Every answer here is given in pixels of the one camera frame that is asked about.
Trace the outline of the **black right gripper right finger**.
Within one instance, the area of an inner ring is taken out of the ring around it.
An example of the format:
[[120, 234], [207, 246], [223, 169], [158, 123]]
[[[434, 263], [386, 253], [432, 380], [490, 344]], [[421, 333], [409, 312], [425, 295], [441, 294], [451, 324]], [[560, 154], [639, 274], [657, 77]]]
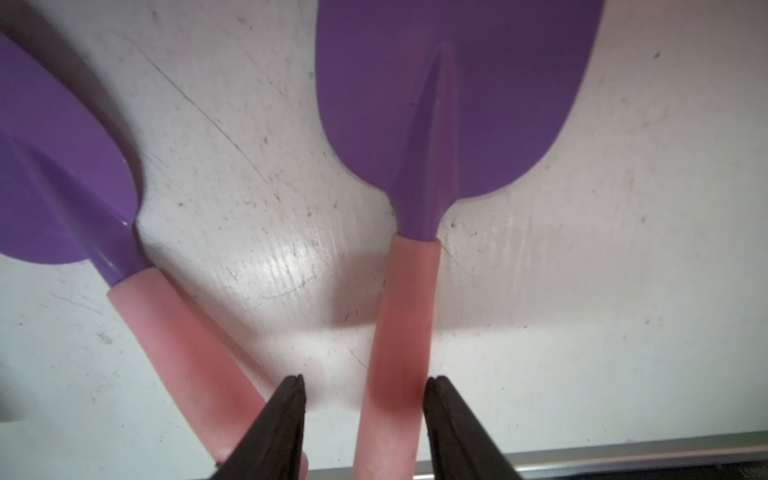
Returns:
[[435, 478], [521, 479], [447, 377], [427, 380], [422, 409]]

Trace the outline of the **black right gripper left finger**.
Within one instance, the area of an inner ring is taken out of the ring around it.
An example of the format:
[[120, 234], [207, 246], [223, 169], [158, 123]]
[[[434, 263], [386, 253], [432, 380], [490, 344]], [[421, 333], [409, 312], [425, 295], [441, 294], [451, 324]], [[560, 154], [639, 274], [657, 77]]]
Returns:
[[305, 412], [303, 377], [285, 377], [244, 438], [212, 477], [218, 480], [304, 479]]

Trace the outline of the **purple shovel pink handle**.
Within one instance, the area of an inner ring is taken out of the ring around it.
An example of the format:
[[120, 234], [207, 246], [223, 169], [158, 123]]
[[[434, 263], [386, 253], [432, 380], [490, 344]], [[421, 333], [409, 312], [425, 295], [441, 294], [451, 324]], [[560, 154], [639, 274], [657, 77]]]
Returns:
[[139, 196], [116, 142], [52, 73], [1, 41], [1, 251], [39, 264], [90, 262], [217, 469], [270, 398], [221, 335], [144, 256]]
[[415, 470], [441, 220], [550, 149], [575, 102], [600, 1], [322, 1], [324, 133], [396, 219], [353, 460], [356, 479]]

